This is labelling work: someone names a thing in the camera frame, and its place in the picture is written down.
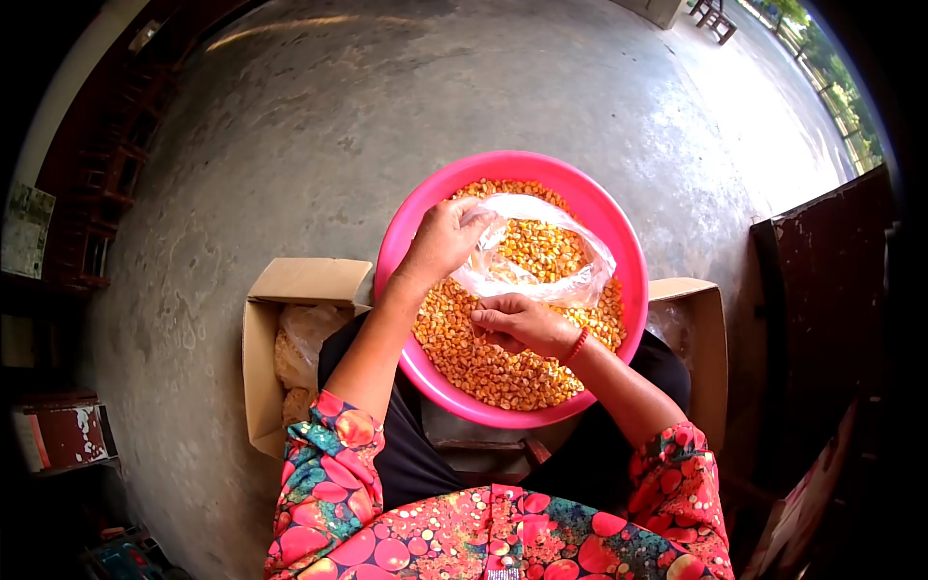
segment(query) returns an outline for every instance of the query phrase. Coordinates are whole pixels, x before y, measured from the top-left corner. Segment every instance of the cardboard box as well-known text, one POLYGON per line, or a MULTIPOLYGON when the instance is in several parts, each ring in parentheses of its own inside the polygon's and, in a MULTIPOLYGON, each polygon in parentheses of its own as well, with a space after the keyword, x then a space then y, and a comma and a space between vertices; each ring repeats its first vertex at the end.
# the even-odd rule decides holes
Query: cardboard box
POLYGON ((277 320, 287 303, 331 304, 345 321, 370 306, 354 302, 370 262, 332 258, 275 258, 248 292, 241 335, 248 440, 259 451, 282 458, 281 426, 285 390, 274 375, 277 320))
POLYGON ((688 416, 718 453, 725 442, 728 409, 728 339, 722 293, 712 282, 671 277, 648 283, 648 302, 678 303, 690 317, 692 391, 688 416))
MULTIPOLYGON (((332 258, 275 258, 248 292, 242 324, 242 375, 248 439, 275 458, 283 454, 285 390, 274 374, 277 320, 286 303, 331 304, 351 319, 370 307, 354 302, 370 262, 332 258)), ((715 451, 725 438, 728 354, 718 286, 694 278, 654 280, 650 302, 681 303, 690 312, 693 343, 690 418, 715 451)))

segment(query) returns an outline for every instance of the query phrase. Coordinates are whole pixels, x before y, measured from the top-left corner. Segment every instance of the pink plastic basin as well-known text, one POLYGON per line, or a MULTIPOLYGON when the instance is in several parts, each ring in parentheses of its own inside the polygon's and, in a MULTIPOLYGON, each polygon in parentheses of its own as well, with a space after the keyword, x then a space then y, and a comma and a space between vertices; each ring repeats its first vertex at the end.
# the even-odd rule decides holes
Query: pink plastic basin
MULTIPOLYGON (((638 348, 648 315, 648 271, 635 231, 606 190, 563 161, 528 151, 490 151, 455 161, 432 174, 409 194, 396 212, 380 246, 374 293, 380 297, 387 278, 409 250, 422 215, 434 204, 481 178, 537 180, 557 191, 586 227, 612 250, 615 277, 622 283, 623 322, 628 334, 618 355, 629 362, 638 348)), ((400 356, 400 368, 433 402, 475 423, 506 429, 532 429, 575 415, 596 401, 582 391, 560 405, 535 411, 512 411, 489 406, 448 382, 422 350, 412 331, 400 356)))

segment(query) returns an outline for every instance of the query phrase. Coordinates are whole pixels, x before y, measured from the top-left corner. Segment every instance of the person's left hand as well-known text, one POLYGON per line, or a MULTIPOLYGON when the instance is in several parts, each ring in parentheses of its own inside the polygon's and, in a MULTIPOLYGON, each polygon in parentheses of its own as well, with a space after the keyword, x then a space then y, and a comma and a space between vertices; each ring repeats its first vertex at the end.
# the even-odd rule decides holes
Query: person's left hand
POLYGON ((461 226, 461 216, 479 201, 477 198, 439 201, 425 212, 395 274, 412 278, 428 290, 464 264, 480 235, 496 219, 495 214, 485 213, 461 226))

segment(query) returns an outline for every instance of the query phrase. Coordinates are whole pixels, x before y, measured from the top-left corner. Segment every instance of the person's right hand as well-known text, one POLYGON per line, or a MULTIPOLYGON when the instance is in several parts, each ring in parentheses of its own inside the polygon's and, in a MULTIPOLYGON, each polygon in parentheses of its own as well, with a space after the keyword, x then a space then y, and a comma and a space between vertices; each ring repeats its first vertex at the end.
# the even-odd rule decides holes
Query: person's right hand
POLYGON ((567 318, 517 293, 480 300, 470 322, 474 336, 513 354, 528 348, 542 356, 564 358, 581 333, 567 318))
POLYGON ((464 264, 483 231, 496 219, 495 213, 481 213, 465 226, 461 225, 461 217, 479 201, 477 198, 439 201, 425 212, 409 251, 394 275, 417 281, 424 294, 464 264))

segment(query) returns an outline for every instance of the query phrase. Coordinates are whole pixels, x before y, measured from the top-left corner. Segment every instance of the red string bracelet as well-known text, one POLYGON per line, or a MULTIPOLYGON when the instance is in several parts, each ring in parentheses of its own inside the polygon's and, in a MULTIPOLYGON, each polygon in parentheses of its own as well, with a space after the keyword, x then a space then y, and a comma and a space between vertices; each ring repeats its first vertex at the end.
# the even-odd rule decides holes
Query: red string bracelet
POLYGON ((574 345, 571 353, 567 355, 567 358, 561 360, 561 366, 566 365, 572 358, 577 356, 577 353, 580 352, 580 349, 583 348, 583 343, 586 342, 586 337, 589 336, 589 327, 584 327, 583 332, 580 333, 580 338, 577 339, 577 344, 574 345))

